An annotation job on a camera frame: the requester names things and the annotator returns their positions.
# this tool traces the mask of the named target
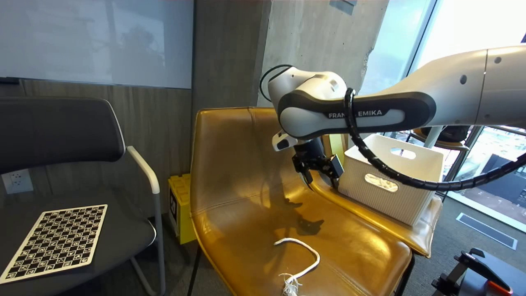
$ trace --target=floor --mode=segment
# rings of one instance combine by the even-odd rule
[[[512,251],[479,232],[459,224],[456,219],[459,214],[469,214],[492,228],[515,237],[520,241],[519,249]],[[417,259],[415,270],[412,274],[410,283],[407,287],[405,296],[423,296],[433,295],[435,288],[431,287],[433,280],[440,278],[441,274],[450,274],[456,267],[454,257],[464,251],[471,251],[473,247],[479,247],[486,252],[491,252],[509,264],[523,270],[526,269],[526,236],[515,229],[510,229],[491,218],[482,216],[464,204],[456,201],[446,201],[445,211],[436,231],[433,257],[431,259]],[[167,251],[168,251],[168,283],[170,295],[188,295],[190,280],[193,274],[193,259],[196,254],[196,244],[190,244],[185,249],[177,247],[175,236],[170,229],[167,229]],[[145,269],[147,275],[155,275],[155,252],[147,251],[140,255],[139,262]],[[142,296],[147,295],[137,277],[132,270],[132,265],[124,265],[101,280],[88,283],[81,288],[76,288],[63,296],[91,296],[91,295],[129,295],[129,296]],[[195,296],[229,296],[229,290],[221,282],[218,274],[211,269],[208,260],[201,262],[198,282],[195,287]]]
[[[519,204],[510,203],[509,200],[504,200],[500,196],[494,196],[487,191],[473,188],[473,190],[466,190],[463,193],[463,196],[484,204],[500,214],[505,214],[507,218],[512,218],[522,224],[526,224],[526,208],[522,208]]]

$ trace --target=chair backrest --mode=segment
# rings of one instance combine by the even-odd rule
[[[103,99],[0,99],[0,175],[24,168],[116,162],[126,142]]]
[[[473,126],[451,126],[451,127],[445,127],[445,130],[440,135],[441,142],[464,142],[468,139],[468,135],[471,134]],[[431,127],[423,127],[422,132],[425,134],[425,137],[430,135]]]

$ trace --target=metal chair leg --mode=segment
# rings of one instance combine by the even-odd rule
[[[405,275],[402,277],[402,282],[395,292],[395,296],[403,296],[405,292],[407,292],[407,287],[408,287],[408,282],[412,278],[412,274],[413,274],[413,269],[415,269],[415,255],[412,257],[412,262],[410,262],[410,267],[408,270],[405,272]]]
[[[201,264],[203,251],[198,247],[196,260],[195,260],[195,270],[193,270],[193,278],[191,278],[191,287],[188,288],[188,296],[193,296],[195,292],[195,282],[198,277],[200,264]]]

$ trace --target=yellow plastic seat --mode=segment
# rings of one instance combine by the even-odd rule
[[[282,295],[285,274],[321,255],[303,295],[394,295],[412,270],[412,249],[305,185],[293,152],[277,154],[272,109],[203,111],[196,119],[191,214],[198,242],[234,295]]]

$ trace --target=gray wall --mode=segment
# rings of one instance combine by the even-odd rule
[[[389,0],[359,0],[351,14],[331,4],[272,2],[264,73],[277,65],[293,65],[306,71],[334,71],[349,88],[362,86]]]
[[[331,0],[196,0],[191,91],[22,81],[22,86],[0,86],[0,98],[109,99],[127,142],[157,170],[167,203],[168,177],[191,170],[195,114],[208,107],[257,106],[259,80],[269,66],[295,63],[305,70],[333,70],[349,86],[362,83],[387,0],[359,2],[353,15],[330,4]],[[78,185],[93,186],[106,180],[124,185],[137,196],[145,193],[142,183],[131,183],[113,170],[103,173],[96,167],[85,173],[85,178],[73,178],[68,168],[32,170],[32,178],[39,186],[37,195]],[[0,186],[0,204],[6,198]]]

